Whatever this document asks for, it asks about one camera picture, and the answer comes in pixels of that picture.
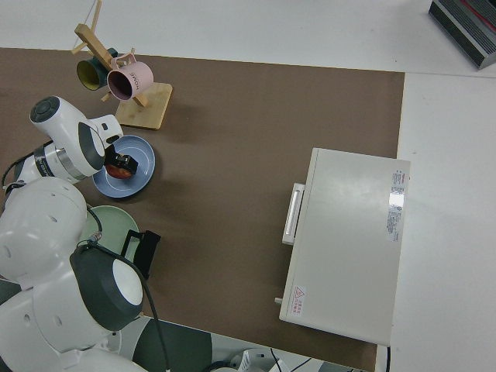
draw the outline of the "pink mug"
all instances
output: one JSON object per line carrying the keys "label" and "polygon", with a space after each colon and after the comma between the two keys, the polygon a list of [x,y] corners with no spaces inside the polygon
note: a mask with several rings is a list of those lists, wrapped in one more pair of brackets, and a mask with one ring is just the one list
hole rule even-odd
{"label": "pink mug", "polygon": [[[117,60],[129,57],[129,63],[119,66]],[[153,84],[153,73],[143,62],[136,61],[134,54],[127,53],[112,58],[112,71],[108,73],[107,82],[110,92],[121,101],[128,101],[132,97],[143,93]]]}

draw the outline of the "wooden base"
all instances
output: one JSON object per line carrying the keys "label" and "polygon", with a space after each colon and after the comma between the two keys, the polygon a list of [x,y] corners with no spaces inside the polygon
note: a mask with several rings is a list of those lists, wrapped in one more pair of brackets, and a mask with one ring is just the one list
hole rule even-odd
{"label": "wooden base", "polygon": [[153,83],[142,95],[148,99],[146,107],[138,106],[133,100],[122,101],[115,117],[121,126],[157,130],[164,120],[165,110],[172,95],[172,85]]}

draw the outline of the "white table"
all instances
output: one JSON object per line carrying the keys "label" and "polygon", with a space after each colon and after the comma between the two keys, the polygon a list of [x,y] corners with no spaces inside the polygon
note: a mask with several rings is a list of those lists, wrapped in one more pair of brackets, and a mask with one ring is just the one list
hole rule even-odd
{"label": "white table", "polygon": [[[92,3],[4,2],[0,47],[71,49]],[[412,180],[391,371],[493,370],[496,65],[477,71],[429,4],[105,0],[97,34],[142,54],[407,72],[398,158]]]}

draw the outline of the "plate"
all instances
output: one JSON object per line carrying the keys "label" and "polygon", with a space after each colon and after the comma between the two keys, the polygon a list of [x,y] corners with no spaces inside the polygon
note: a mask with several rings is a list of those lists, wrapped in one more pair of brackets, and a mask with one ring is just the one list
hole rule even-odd
{"label": "plate", "polygon": [[103,167],[93,175],[93,183],[103,195],[125,198],[134,195],[148,184],[155,169],[155,153],[152,146],[138,136],[122,136],[113,144],[117,153],[130,155],[138,162],[136,174],[131,178],[119,180],[110,176]]}
{"label": "plate", "polygon": [[[126,241],[127,232],[129,230],[139,231],[138,225],[133,217],[128,212],[121,208],[112,205],[100,205],[91,209],[102,223],[102,238],[98,243],[114,253],[120,254],[122,246]],[[86,224],[81,233],[80,240],[86,240],[88,237],[98,230],[98,225],[95,219],[88,213],[86,216]],[[140,244],[136,238],[131,238],[126,252],[126,258],[133,261],[136,248]]]}

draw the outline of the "blue plate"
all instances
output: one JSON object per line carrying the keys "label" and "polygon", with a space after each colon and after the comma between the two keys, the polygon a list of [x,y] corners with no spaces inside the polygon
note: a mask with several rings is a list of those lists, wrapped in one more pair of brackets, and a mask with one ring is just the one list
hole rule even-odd
{"label": "blue plate", "polygon": [[134,195],[150,181],[155,169],[155,153],[152,146],[138,136],[122,136],[114,142],[115,151],[130,155],[138,162],[136,174],[126,180],[109,176],[105,167],[93,175],[96,188],[110,198],[125,198]]}

